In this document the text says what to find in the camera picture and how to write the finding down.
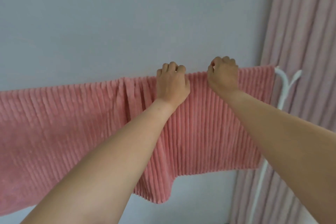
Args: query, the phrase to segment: wall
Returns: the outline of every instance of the wall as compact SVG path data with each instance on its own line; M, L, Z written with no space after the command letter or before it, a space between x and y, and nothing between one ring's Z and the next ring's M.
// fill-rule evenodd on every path
M230 55L258 65L271 0L0 0L0 90L189 72ZM225 223L235 171L175 181L163 205L132 196L121 223ZM20 211L0 218L18 223Z

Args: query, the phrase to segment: drying rack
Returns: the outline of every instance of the drying rack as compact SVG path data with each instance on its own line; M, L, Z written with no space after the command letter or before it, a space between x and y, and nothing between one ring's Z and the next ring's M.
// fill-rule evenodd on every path
M281 89L281 94L280 94L280 98L279 98L279 102L277 106L278 109L282 110L282 108L284 107L284 103L288 97L288 93L292 85L301 77L302 70L299 70L294 74L291 82L289 82L286 73L283 70L281 70L279 67L275 68L275 73L278 76L280 76L282 80L282 89ZM247 224L253 224L253 218L254 218L255 210L256 210L258 200L260 197L260 191L261 191L261 187L263 185L263 181L265 178L267 166L268 166L268 162L267 160L264 160L261 166L260 177L259 177L259 181L258 181L257 188L255 191L255 195L254 195L254 199L253 199L253 203L252 203L252 207L250 211L250 216L248 218Z

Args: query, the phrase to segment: curtain fold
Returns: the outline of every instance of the curtain fold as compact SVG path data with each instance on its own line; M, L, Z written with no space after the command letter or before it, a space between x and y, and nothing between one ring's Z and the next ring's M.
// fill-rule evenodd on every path
M278 65L290 79L302 69L283 110L336 132L336 0L273 0L261 64ZM276 78L273 106L281 87ZM230 224L246 223L259 172L238 171ZM268 166L253 223L294 224L303 209Z

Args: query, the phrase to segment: pink blanket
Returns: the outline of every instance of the pink blanket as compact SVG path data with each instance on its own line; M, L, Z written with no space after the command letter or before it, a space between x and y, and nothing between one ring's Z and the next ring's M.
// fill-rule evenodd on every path
M260 153L233 112L188 74L191 93L168 120L134 193L168 200L174 179L256 168ZM269 102L274 67L239 70L242 90ZM155 78L0 92L0 215L37 204L90 150L155 99Z

